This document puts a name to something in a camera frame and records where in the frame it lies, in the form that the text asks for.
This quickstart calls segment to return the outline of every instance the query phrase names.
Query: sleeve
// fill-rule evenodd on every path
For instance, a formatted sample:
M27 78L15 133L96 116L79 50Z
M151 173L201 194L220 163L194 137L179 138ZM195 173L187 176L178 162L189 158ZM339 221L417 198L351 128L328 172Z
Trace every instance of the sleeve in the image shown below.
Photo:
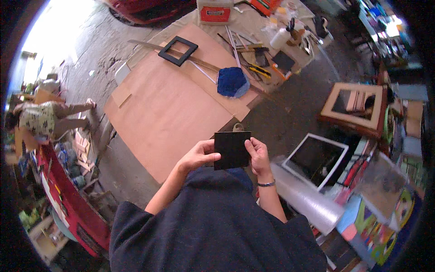
M129 242L142 232L143 226L153 215L130 202L119 204L110 233L109 259L112 264L124 264L130 261Z
M289 256L294 258L294 264L300 266L300 271L326 271L326 255L317 244L305 216L296 215L285 224L273 215L269 220Z

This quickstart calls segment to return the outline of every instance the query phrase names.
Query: concrete floor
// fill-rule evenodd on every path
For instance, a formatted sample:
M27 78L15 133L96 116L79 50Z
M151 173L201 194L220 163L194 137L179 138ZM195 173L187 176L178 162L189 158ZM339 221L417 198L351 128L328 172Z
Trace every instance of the concrete floor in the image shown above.
M62 97L67 103L82 103L91 97L98 107L90 116L98 144L107 118L103 106L117 87L115 71L138 49L128 44L128 39L149 40L164 26L139 28L126 26L115 20L108 9L99 4L80 26L76 38L77 61L67 58L59 68L63 79ZM349 47L340 24L330 20L334 42L326 49L328 56L339 68L342 81L356 82L364 66L355 51ZM276 93L291 107L286 113L270 101L263 101L245 118L245 127L254 137L267 144L271 157L290 153L308 133L325 134L324 125L316 121L336 77L323 56L305 67L300 76L292 76ZM116 136L100 161L100 181L106 190L111 190L118 201L131 201L144 208L158 190L157 182L132 155L125 143Z

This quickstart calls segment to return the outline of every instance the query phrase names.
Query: yellow box cutter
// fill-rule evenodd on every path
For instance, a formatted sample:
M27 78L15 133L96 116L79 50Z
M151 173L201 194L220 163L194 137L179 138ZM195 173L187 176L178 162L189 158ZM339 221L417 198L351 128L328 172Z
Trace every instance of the yellow box cutter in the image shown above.
M271 78L271 76L272 76L272 74L269 73L269 71L261 68L260 66L255 65L255 64L248 63L246 65L246 68L248 68L251 71L254 71L255 73L258 73L258 74L264 76L265 78Z

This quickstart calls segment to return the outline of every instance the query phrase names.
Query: khaki pants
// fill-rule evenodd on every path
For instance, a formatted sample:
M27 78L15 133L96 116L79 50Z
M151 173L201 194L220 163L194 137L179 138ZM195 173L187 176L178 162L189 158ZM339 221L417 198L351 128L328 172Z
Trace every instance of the khaki pants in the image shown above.
M92 109L92 103L79 105L65 105L63 103L52 103L54 115L57 119L54 121L53 137L55 139L62 136L66 131L75 128L84 128L89 121L87 119L67 119L69 115Z

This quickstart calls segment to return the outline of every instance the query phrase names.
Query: black square panel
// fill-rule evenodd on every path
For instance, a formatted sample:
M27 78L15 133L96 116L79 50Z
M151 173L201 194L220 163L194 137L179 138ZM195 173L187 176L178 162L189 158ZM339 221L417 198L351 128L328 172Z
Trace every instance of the black square panel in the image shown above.
M214 162L214 169L249 166L251 157L244 146L244 141L250 138L250 131L216 132L214 134L214 151L220 153L222 158Z

